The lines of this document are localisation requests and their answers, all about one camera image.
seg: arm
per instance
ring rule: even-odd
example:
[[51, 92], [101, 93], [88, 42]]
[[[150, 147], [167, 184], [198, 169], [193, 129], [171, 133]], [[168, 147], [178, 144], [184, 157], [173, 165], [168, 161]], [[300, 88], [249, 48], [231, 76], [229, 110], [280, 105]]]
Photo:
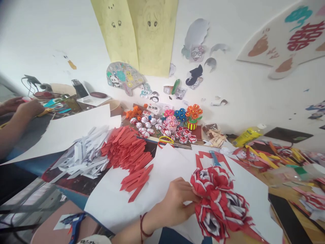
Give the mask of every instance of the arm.
[[[193, 201], [185, 206], [186, 201]], [[190, 183], [183, 178], [177, 178], [169, 185], [165, 198], [156, 204], [144, 217], [142, 228], [150, 235], [155, 230], [165, 226], [175, 226], [186, 221], [195, 212], [195, 202], [200, 198], [193, 193]], [[112, 244], [141, 243], [140, 218], [113, 239]]]
[[19, 105], [17, 112], [8, 124], [0, 129], [0, 159], [5, 158], [24, 133], [28, 123], [38, 114], [44, 111], [44, 107], [37, 101]]

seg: red chinese character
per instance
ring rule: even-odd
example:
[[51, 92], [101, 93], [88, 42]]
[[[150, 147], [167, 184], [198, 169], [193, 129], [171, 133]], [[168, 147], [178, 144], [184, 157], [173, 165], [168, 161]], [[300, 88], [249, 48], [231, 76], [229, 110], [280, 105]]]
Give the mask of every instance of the red chinese character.
[[310, 42], [315, 41], [323, 33], [322, 30], [325, 29], [324, 27], [322, 27], [323, 25], [324, 21], [314, 25], [311, 25], [309, 23], [301, 27], [301, 29], [296, 31], [295, 34], [290, 38], [290, 42], [287, 43], [288, 50], [298, 51], [307, 47]]

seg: colorful paper pile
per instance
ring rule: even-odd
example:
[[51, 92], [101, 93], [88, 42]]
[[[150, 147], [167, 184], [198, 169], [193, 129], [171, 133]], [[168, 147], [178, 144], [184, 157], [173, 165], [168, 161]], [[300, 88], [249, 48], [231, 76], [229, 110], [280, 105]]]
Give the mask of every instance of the colorful paper pile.
[[146, 141], [137, 138], [138, 132], [129, 126], [114, 129], [112, 134], [102, 146], [102, 156], [109, 159], [108, 168], [128, 169], [130, 175], [121, 182], [121, 190], [136, 191], [129, 202], [133, 202], [149, 179], [153, 165], [145, 168], [152, 160], [150, 152], [144, 152]]

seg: red string bracelet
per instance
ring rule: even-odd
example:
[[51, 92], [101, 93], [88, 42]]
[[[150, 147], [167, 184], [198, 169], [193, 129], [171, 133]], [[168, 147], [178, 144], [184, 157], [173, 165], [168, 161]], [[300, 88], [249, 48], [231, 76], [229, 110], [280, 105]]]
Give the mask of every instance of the red string bracelet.
[[146, 234], [146, 233], [143, 231], [143, 229], [142, 229], [142, 222], [143, 222], [143, 219], [144, 219], [144, 217], [145, 217], [146, 214], [147, 214], [147, 213], [145, 213], [143, 216], [140, 215], [141, 244], [143, 244], [142, 234], [143, 234], [145, 237], [151, 237], [152, 234], [153, 234], [153, 232], [152, 232], [150, 235], [148, 235], [148, 234]]

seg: scissors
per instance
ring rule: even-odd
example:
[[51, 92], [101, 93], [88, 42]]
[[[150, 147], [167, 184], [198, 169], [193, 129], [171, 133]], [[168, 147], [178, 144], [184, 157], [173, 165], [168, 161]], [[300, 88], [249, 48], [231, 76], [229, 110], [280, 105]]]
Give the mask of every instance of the scissors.
[[169, 137], [167, 137], [167, 136], [159, 137], [158, 146], [159, 146], [161, 149], [162, 149], [162, 147], [160, 146], [160, 144], [165, 145], [166, 143], [170, 143], [170, 144], [172, 144], [171, 146], [172, 146], [173, 148], [175, 148], [175, 146], [176, 146], [176, 147], [181, 147], [181, 148], [185, 148], [185, 149], [191, 149], [190, 146], [186, 146], [186, 145], [183, 145], [183, 144], [175, 143], [171, 138], [169, 138]]

